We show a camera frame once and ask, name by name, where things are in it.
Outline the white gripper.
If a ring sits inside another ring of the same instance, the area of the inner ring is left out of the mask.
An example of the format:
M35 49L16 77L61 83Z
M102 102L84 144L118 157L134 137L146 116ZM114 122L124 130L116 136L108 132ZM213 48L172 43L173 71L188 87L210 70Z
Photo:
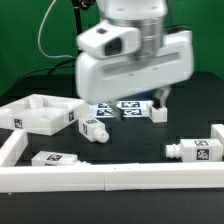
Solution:
M166 35L157 55L144 61L129 56L96 59L81 53L76 63L76 88L89 104L112 101L114 116L123 120L124 110L116 100L159 88L155 97L161 108L171 92L167 85L185 81L192 73L192 32L184 30Z

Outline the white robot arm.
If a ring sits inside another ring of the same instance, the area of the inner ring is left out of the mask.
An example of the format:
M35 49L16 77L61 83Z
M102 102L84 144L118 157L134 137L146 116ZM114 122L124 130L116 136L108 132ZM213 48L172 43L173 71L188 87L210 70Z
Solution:
M96 0L101 21L77 37L76 89L90 105L154 90L163 104L174 83L193 73L192 32L165 30L165 0Z

